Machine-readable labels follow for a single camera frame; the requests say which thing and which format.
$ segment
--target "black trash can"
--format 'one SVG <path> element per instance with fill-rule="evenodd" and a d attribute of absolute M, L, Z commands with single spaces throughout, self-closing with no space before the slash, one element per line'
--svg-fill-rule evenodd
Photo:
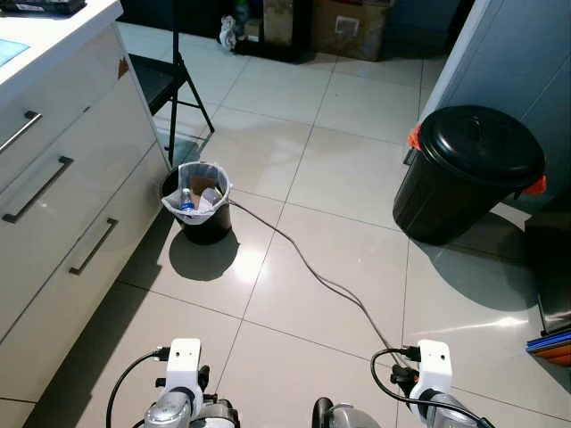
<path fill-rule="evenodd" d="M 178 169 L 173 169 L 164 179 L 161 185 L 161 197 L 173 193 L 178 188 Z M 177 222 L 182 226 L 185 236 L 199 245 L 217 243 L 228 234 L 232 228 L 230 222 L 230 206 L 224 204 L 212 214 L 208 220 L 201 225 L 190 226 L 177 218 Z"/>
<path fill-rule="evenodd" d="M 433 112 L 394 200 L 409 237 L 440 245 L 467 231 L 510 193 L 542 177 L 545 159 L 532 133 L 500 111 L 478 106 Z"/>

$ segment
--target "orange handle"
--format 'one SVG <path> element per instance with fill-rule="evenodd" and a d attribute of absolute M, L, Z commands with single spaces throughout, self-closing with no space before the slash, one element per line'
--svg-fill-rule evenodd
<path fill-rule="evenodd" d="M 417 125 L 409 134 L 409 146 L 412 149 L 420 150 L 420 125 Z"/>
<path fill-rule="evenodd" d="M 547 191 L 547 176 L 543 175 L 532 185 L 524 189 L 525 194 L 544 194 Z"/>

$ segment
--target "black cable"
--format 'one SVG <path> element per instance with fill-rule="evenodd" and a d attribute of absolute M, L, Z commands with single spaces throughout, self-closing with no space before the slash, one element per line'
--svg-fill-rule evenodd
<path fill-rule="evenodd" d="M 395 354 L 395 353 L 403 354 L 404 352 L 406 352 L 406 350 L 398 350 L 396 348 L 387 348 L 386 350 L 380 350 L 379 352 L 376 352 L 375 355 L 373 355 L 373 358 L 371 359 L 371 374 L 373 375 L 373 379 L 375 380 L 375 383 L 377 384 L 377 386 L 385 394 L 392 397 L 393 399 L 397 399 L 399 401 L 402 401 L 403 403 L 416 404 L 418 406 L 432 406 L 432 407 L 447 408 L 447 409 L 452 410 L 454 412 L 461 413 L 462 415 L 469 417 L 470 419 L 476 421 L 478 423 L 478 427 L 493 428 L 493 425 L 487 419 L 485 419 L 484 417 L 476 416 L 475 414 L 473 414 L 472 412 L 470 412 L 466 408 L 454 406 L 453 404 L 441 403 L 438 401 L 427 401 L 424 399 L 410 399 L 408 397 L 403 397 L 401 395 L 395 394 L 394 392 L 389 390 L 386 386 L 384 386 L 383 383 L 380 381 L 380 379 L 377 376 L 377 371 L 376 371 L 376 367 L 375 367 L 377 358 L 381 357 L 384 354 Z"/>
<path fill-rule="evenodd" d="M 125 369 L 125 371 L 122 373 L 122 375 L 119 377 L 119 379 L 115 383 L 115 386 L 113 386 L 113 389 L 111 391 L 111 395 L 109 396 L 109 401 L 107 402 L 107 412 L 105 414 L 105 428 L 112 428 L 111 425 L 112 425 L 113 403 L 115 402 L 115 397 L 117 396 L 117 392 L 119 391 L 119 387 L 121 386 L 121 384 L 123 383 L 123 381 L 125 380 L 127 375 L 130 373 L 130 371 L 133 370 L 139 364 L 141 364 L 143 361 L 145 361 L 146 359 L 149 359 L 149 358 L 157 357 L 160 361 L 167 361 L 169 359 L 169 353 L 170 353 L 170 348 L 168 348 L 168 347 L 162 347 L 162 348 L 159 348 L 158 350 L 154 350 L 152 352 L 147 352 L 142 357 L 139 357 L 135 361 L 133 361 Z"/>
<path fill-rule="evenodd" d="M 300 250 L 300 248 L 297 246 L 297 243 L 295 243 L 294 239 L 289 236 L 288 234 L 286 234 L 285 232 L 282 232 L 281 230 L 279 230 L 277 227 L 273 226 L 272 224 L 270 224 L 269 222 L 267 222 L 266 220 L 264 220 L 263 218 L 259 217 L 258 215 L 254 214 L 253 212 L 251 212 L 250 210 L 248 210 L 247 208 L 243 207 L 242 205 L 240 205 L 238 202 L 229 200 L 229 202 L 232 205 L 235 205 L 237 208 L 239 208 L 240 210 L 243 210 L 245 212 L 247 212 L 248 214 L 250 214 L 252 217 L 256 218 L 258 221 L 260 221 L 261 223 L 263 223 L 264 225 L 266 225 L 267 227 L 269 227 L 270 229 L 273 229 L 274 231 L 276 231 L 277 233 L 279 233 L 280 235 L 282 235 L 287 241 L 290 242 L 290 244 L 292 244 L 295 248 L 295 250 L 297 251 L 297 253 L 299 254 L 300 258 L 302 259 L 303 264 L 306 266 L 306 268 L 311 272 L 311 274 L 313 276 L 315 276 L 315 278 L 322 284 L 324 285 L 329 291 L 334 292 L 336 294 L 338 294 L 339 296 L 343 297 L 344 299 L 347 299 L 348 301 L 350 301 L 351 303 L 355 304 L 357 307 L 359 307 L 359 309 L 363 312 L 363 314 L 365 314 L 365 317 L 367 317 L 367 320 L 369 321 L 369 323 L 371 324 L 371 326 L 373 327 L 373 330 L 375 330 L 375 333 L 377 333 L 377 336 L 379 337 L 379 339 L 381 340 L 381 342 L 386 346 L 386 348 L 391 348 L 391 344 L 389 343 L 389 341 L 383 336 L 383 334 L 381 333 L 380 329 L 377 327 L 377 325 L 375 324 L 375 321 L 373 321 L 372 316 L 368 313 L 367 308 L 365 307 L 365 305 L 363 304 L 363 302 L 359 299 L 359 297 L 357 297 L 355 295 L 354 292 L 352 292 L 351 290 L 349 290 L 348 288 L 344 287 L 343 285 L 340 285 L 338 283 L 336 283 L 335 281 L 332 281 L 330 279 L 325 278 L 324 276 L 322 276 L 320 273 L 318 273 L 310 264 L 309 261 L 307 261 L 307 259 L 305 259 L 305 256 L 303 255 L 302 251 Z M 339 290 L 336 290 L 334 287 L 337 287 L 339 290 L 343 290 L 343 292 L 346 292 L 347 294 L 344 294 L 343 292 L 340 292 Z M 409 364 L 403 359 L 400 358 L 398 359 L 397 357 L 394 356 L 394 354 L 391 354 L 391 356 L 393 357 L 393 360 L 396 364 L 402 364 L 405 365 L 407 367 L 410 367 Z"/>

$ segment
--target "white countertop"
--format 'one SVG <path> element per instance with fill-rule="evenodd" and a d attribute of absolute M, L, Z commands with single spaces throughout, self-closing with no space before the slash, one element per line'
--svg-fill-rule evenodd
<path fill-rule="evenodd" d="M 122 13 L 119 0 L 87 0 L 69 18 L 0 14 L 0 38 L 29 46 L 0 66 L 0 109 Z"/>

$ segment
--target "drawer handle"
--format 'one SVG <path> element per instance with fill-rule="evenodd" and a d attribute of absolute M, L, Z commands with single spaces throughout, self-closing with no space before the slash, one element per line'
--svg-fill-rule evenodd
<path fill-rule="evenodd" d="M 31 207 L 34 202 L 37 201 L 37 198 L 39 198 L 47 189 L 49 189 L 52 184 L 55 183 L 55 181 L 65 172 L 65 170 L 70 167 L 70 165 L 73 163 L 73 159 L 66 158 L 65 156 L 60 156 L 58 162 L 60 162 L 62 165 L 57 171 L 55 171 L 55 174 L 53 174 L 50 179 L 40 187 L 40 189 L 31 197 L 31 199 L 26 202 L 26 205 L 21 207 L 20 211 L 18 211 L 16 214 L 4 214 L 2 216 L 3 221 L 15 224 L 18 220 L 20 220 L 20 218 L 26 214 L 26 211 L 29 210 L 29 207 Z"/>
<path fill-rule="evenodd" d="M 26 134 L 34 125 L 36 125 L 44 116 L 40 113 L 36 113 L 35 111 L 26 111 L 24 113 L 24 117 L 28 120 L 26 125 L 21 127 L 16 131 L 16 133 L 8 138 L 2 145 L 0 145 L 0 154 L 8 149 L 12 144 L 16 142 L 18 138 Z"/>
<path fill-rule="evenodd" d="M 95 245 L 93 250 L 87 255 L 86 259 L 83 260 L 83 263 L 81 263 L 81 266 L 75 267 L 75 268 L 74 267 L 70 268 L 71 274 L 77 275 L 77 276 L 81 275 L 81 272 L 83 272 L 83 269 L 86 268 L 86 266 L 89 264 L 89 262 L 91 261 L 93 256 L 95 256 L 97 251 L 101 248 L 103 243 L 107 240 L 107 238 L 109 237 L 109 235 L 111 234 L 111 232 L 117 226 L 118 223 L 119 223 L 119 220 L 116 220 L 115 218 L 107 218 L 107 224 L 109 225 L 109 227 L 107 228 L 107 230 L 105 231 L 105 233 L 103 234 L 103 236 L 101 237 L 99 242 Z"/>

